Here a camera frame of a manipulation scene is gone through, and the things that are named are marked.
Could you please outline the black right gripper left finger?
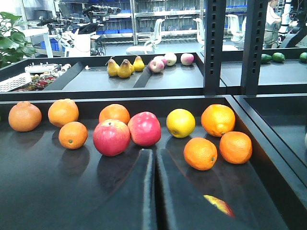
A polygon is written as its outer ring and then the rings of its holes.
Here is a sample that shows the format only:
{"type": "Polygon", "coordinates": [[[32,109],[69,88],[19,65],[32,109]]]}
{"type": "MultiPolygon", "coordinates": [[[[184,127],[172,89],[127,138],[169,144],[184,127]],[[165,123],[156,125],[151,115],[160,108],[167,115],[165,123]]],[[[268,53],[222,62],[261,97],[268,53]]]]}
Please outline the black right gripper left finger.
{"type": "Polygon", "coordinates": [[[155,230],[154,153],[129,149],[101,157],[97,166],[102,196],[75,230],[155,230]]]}

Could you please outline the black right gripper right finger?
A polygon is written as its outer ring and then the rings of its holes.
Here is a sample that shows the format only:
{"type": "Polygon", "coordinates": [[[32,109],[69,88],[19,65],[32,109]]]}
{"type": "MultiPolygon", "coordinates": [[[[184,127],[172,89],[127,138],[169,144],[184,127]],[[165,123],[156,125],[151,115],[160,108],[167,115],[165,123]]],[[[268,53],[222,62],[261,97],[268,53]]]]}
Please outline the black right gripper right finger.
{"type": "Polygon", "coordinates": [[[286,222],[251,165],[190,167],[182,150],[159,149],[156,186],[163,230],[285,230],[286,222]]]}

